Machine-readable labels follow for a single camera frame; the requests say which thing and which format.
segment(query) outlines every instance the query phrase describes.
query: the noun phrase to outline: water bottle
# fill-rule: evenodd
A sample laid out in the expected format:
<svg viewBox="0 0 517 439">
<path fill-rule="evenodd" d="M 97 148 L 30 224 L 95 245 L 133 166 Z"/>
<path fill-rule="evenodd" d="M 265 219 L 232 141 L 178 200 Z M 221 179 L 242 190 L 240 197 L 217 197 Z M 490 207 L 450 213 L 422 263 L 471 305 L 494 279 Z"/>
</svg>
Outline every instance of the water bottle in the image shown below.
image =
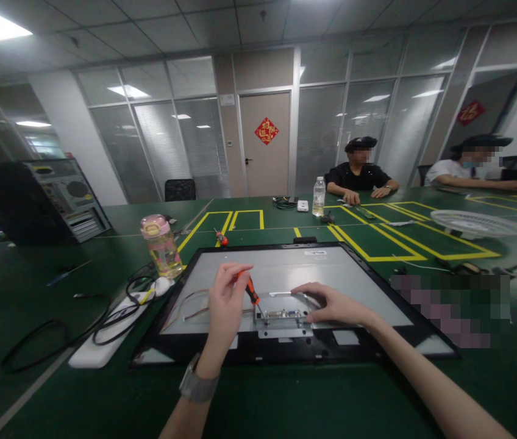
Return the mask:
<svg viewBox="0 0 517 439">
<path fill-rule="evenodd" d="M 324 215 L 324 203 L 326 201 L 326 183 L 323 177 L 318 177 L 313 187 L 312 214 L 315 216 Z"/>
<path fill-rule="evenodd" d="M 163 215 L 149 215 L 141 219 L 141 234 L 147 241 L 149 253 L 157 266 L 159 276 L 173 279 L 183 270 L 171 226 Z"/>
</svg>

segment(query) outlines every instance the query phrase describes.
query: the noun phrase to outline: wristwatch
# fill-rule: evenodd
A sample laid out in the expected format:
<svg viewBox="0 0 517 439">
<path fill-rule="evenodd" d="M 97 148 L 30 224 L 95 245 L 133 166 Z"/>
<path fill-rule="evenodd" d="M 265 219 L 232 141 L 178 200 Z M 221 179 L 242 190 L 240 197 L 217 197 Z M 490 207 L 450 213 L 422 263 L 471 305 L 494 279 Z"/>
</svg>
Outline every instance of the wristwatch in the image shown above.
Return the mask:
<svg viewBox="0 0 517 439">
<path fill-rule="evenodd" d="M 197 404 L 209 401 L 214 397 L 218 387 L 218 379 L 220 378 L 219 375 L 211 380 L 204 380 L 198 377 L 194 370 L 198 365 L 199 357 L 200 353 L 198 352 L 187 366 L 184 378 L 179 385 L 181 395 Z"/>
</svg>

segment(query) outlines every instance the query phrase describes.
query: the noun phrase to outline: pink water bottle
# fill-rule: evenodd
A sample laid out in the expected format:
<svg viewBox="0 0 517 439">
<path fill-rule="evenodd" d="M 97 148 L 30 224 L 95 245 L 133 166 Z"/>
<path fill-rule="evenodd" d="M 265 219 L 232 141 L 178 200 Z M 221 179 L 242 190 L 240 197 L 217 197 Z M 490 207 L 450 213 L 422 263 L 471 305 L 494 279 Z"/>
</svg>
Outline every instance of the pink water bottle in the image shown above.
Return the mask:
<svg viewBox="0 0 517 439">
<path fill-rule="evenodd" d="M 159 276 L 169 279 L 177 277 L 184 270 L 184 266 L 181 264 L 171 227 L 163 215 L 149 215 L 141 219 L 141 234 L 147 241 Z"/>
</svg>

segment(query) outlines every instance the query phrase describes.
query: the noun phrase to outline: computer case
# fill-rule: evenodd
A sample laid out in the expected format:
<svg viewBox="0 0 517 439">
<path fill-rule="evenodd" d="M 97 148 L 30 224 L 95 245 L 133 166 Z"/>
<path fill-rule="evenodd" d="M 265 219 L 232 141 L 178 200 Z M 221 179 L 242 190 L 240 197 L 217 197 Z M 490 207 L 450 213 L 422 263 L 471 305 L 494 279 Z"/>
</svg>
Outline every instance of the computer case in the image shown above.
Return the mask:
<svg viewBox="0 0 517 439">
<path fill-rule="evenodd" d="M 0 229 L 16 245 L 78 244 L 111 228 L 75 159 L 0 163 Z"/>
</svg>

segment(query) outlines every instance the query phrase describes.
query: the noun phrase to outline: phone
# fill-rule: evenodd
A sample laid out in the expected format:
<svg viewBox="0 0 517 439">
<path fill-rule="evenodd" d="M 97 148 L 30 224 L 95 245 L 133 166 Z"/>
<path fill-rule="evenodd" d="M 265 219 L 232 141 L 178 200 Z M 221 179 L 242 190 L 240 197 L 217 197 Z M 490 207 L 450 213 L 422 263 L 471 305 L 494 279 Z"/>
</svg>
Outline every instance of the phone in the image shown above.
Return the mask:
<svg viewBox="0 0 517 439">
<path fill-rule="evenodd" d="M 469 192 L 460 192 L 456 189 L 450 189 L 450 188 L 437 188 L 438 191 L 441 192 L 449 192 L 449 193 L 455 193 L 456 195 L 468 195 Z"/>
</svg>

